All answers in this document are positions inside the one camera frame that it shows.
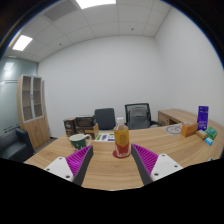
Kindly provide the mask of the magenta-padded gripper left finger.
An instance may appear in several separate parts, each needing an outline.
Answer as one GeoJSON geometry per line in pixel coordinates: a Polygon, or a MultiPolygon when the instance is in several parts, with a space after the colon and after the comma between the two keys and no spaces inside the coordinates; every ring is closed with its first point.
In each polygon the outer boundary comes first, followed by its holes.
{"type": "Polygon", "coordinates": [[[68,157],[58,157],[45,171],[81,186],[93,156],[93,146],[87,146],[68,157]]]}

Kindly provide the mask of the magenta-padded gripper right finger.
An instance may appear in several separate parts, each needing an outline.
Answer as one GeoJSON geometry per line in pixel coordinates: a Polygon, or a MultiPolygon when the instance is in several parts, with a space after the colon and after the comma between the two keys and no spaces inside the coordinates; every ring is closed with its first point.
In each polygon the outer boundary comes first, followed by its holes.
{"type": "Polygon", "coordinates": [[[131,154],[144,185],[148,185],[182,169],[182,166],[167,154],[157,155],[136,144],[131,145],[131,154]]]}

